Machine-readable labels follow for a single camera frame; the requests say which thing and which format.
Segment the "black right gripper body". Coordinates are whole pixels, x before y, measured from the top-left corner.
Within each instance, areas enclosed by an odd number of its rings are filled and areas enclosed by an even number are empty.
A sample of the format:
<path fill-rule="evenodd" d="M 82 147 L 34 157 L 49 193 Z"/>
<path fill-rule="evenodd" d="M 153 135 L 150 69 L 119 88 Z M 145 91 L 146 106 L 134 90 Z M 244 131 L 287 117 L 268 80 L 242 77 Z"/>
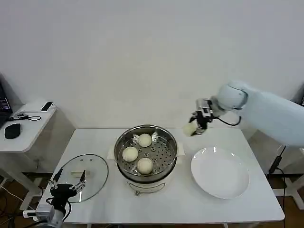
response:
<path fill-rule="evenodd" d="M 212 122 L 212 115 L 210 113 L 205 114 L 202 111 L 197 111 L 196 120 L 199 127 L 207 127 L 208 123 Z"/>

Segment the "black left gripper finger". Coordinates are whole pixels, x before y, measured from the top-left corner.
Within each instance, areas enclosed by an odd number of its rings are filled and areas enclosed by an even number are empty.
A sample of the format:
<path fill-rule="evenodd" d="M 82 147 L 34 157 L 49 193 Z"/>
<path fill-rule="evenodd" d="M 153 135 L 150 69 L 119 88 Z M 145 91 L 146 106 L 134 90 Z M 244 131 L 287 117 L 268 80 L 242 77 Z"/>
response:
<path fill-rule="evenodd" d="M 86 171 L 84 170 L 80 176 L 80 180 L 77 184 L 73 185 L 72 187 L 70 187 L 70 190 L 74 190 L 74 191 L 81 191 L 85 185 L 86 185 Z"/>
<path fill-rule="evenodd" d="M 61 173 L 62 173 L 63 169 L 60 169 L 53 177 L 53 179 L 51 179 L 49 181 L 49 185 L 50 185 L 50 188 L 51 189 L 56 189 L 57 188 L 57 183 L 58 183 L 58 180 L 61 176 Z"/>

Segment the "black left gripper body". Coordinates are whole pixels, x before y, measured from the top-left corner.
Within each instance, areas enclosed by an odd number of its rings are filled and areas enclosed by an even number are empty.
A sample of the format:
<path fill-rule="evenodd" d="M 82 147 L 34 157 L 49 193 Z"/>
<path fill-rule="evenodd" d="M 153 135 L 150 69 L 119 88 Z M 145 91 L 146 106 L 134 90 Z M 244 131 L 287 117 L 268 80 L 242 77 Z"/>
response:
<path fill-rule="evenodd" d="M 72 184 L 58 184 L 51 187 L 50 193 L 53 197 L 51 204 L 54 207 L 65 207 L 69 198 L 76 195 L 76 189 Z"/>

